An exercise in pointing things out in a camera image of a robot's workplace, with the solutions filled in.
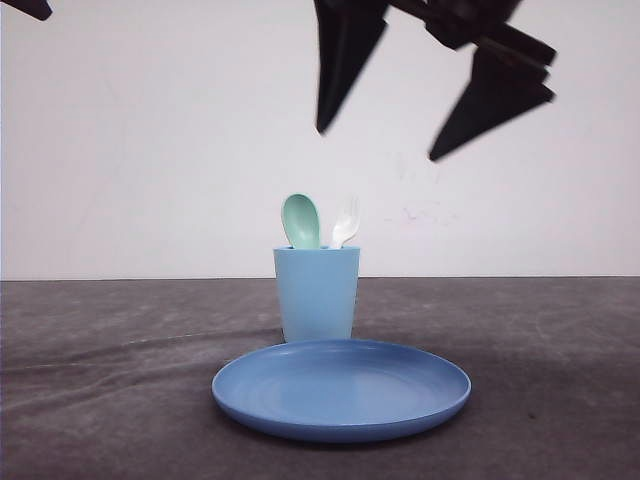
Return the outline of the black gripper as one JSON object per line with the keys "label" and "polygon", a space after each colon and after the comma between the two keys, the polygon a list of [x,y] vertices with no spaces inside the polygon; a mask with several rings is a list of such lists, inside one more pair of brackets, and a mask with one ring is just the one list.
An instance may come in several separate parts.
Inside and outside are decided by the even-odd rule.
{"label": "black gripper", "polygon": [[518,1],[319,0],[319,133],[330,127],[383,35],[389,4],[421,21],[449,49],[477,47],[469,82],[440,128],[430,160],[554,99],[544,82],[556,50],[509,24]]}

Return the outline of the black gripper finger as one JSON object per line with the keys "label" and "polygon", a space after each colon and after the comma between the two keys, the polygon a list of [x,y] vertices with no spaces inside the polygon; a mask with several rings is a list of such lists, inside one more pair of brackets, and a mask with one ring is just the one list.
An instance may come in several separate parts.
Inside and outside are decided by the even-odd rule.
{"label": "black gripper finger", "polygon": [[47,0],[1,0],[1,2],[39,21],[46,21],[53,13]]}

